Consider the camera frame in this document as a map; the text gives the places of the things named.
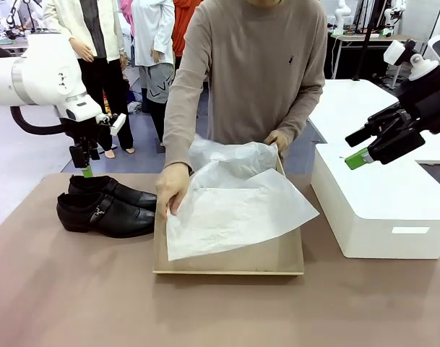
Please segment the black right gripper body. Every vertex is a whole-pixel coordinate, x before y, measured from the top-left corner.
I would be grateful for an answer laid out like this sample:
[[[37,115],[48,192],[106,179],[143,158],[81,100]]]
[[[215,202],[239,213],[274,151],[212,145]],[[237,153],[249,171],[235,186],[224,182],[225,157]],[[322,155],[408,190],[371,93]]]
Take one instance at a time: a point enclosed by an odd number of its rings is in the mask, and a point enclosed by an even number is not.
[[[400,85],[400,104],[418,131],[440,133],[440,67],[417,80]]]

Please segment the person's right hand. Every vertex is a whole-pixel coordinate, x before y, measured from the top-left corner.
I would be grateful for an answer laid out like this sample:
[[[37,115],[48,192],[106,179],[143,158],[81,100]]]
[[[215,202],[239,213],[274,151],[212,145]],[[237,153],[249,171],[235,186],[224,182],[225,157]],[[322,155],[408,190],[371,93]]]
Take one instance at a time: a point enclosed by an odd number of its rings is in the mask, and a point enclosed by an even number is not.
[[[189,188],[189,167],[185,163],[166,166],[156,181],[157,211],[162,218],[175,215]]]

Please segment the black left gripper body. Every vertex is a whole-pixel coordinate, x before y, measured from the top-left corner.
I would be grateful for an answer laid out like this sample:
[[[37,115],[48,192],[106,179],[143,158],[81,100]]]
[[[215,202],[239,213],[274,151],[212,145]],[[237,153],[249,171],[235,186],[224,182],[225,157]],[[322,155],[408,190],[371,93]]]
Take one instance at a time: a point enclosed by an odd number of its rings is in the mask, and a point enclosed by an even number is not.
[[[98,146],[98,139],[103,126],[96,122],[95,118],[85,121],[74,121],[71,119],[62,119],[65,126],[65,135],[71,137],[75,143],[86,142],[91,147]]]

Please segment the person's left hand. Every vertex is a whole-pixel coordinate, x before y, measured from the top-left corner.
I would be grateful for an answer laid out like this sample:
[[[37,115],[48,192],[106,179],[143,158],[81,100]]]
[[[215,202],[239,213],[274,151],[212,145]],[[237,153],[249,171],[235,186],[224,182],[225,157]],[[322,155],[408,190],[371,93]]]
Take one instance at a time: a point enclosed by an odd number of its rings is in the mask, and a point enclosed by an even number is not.
[[[273,130],[269,133],[269,135],[264,140],[266,145],[276,144],[278,153],[284,153],[290,146],[290,141],[288,137],[279,130]]]

